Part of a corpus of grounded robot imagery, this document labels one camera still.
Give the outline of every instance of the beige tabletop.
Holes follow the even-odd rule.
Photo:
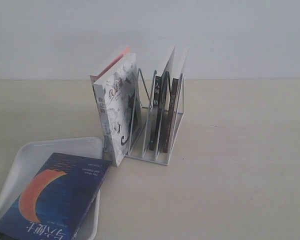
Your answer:
[[[300,240],[300,80],[185,81],[169,166],[125,158],[98,240]],[[0,81],[0,191],[31,141],[103,137],[91,83]]]

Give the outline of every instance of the book holder divider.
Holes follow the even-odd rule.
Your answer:
[[[164,165],[168,166],[170,162],[170,158],[172,155],[172,151],[175,145],[175,140],[178,134],[178,130],[184,115],[184,79],[183,74],[180,75],[179,78],[179,84],[178,87],[180,88],[179,91],[177,91],[177,95],[175,96],[175,106],[173,110],[173,115],[175,117],[172,119],[171,123],[171,132],[169,137],[169,143],[168,143],[168,151],[162,152],[159,148],[159,141],[160,141],[160,135],[163,133],[161,132],[161,125],[163,124],[163,114],[164,111],[168,112],[167,104],[162,106],[162,111],[158,112],[157,114],[160,114],[160,123],[159,123],[159,130],[156,137],[156,146],[155,150],[149,150],[149,144],[150,144],[150,133],[151,133],[151,117],[152,117],[152,109],[153,109],[153,92],[155,88],[155,79],[156,79],[157,71],[155,70],[153,72],[152,77],[152,83],[151,83],[151,91],[150,95],[147,90],[146,82],[144,80],[141,68],[137,71],[136,76],[136,82],[137,82],[137,88],[135,91],[139,91],[139,77],[141,77],[144,90],[147,95],[148,105],[144,106],[140,99],[138,99],[140,106],[141,106],[141,115],[142,115],[142,127],[141,131],[136,137],[135,141],[132,142],[132,138],[129,139],[129,147],[128,152],[125,155],[127,158],[137,159],[145,162],[150,162],[154,164]],[[172,79],[170,79],[170,76],[168,76],[168,86],[167,86],[167,93],[170,93],[171,91],[171,83]],[[134,104],[133,104],[133,113],[135,112],[136,108],[136,97],[139,96],[139,94],[134,94]],[[131,129],[130,129],[130,136],[132,136],[132,130],[133,130],[133,124],[134,124],[134,114],[132,114],[132,123],[131,123]]]

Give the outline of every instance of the blue book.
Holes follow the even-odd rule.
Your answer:
[[[53,153],[0,219],[0,240],[73,240],[111,167]]]

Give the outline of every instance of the white plastic tray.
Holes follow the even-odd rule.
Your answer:
[[[29,142],[19,149],[0,194],[0,218],[26,188],[54,152],[83,157],[103,156],[103,142],[97,137]],[[77,233],[78,240],[93,240],[97,234],[100,191]]]

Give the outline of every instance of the white wall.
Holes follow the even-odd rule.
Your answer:
[[[188,79],[300,78],[300,0],[0,0],[0,79],[88,79],[129,44],[189,46]]]

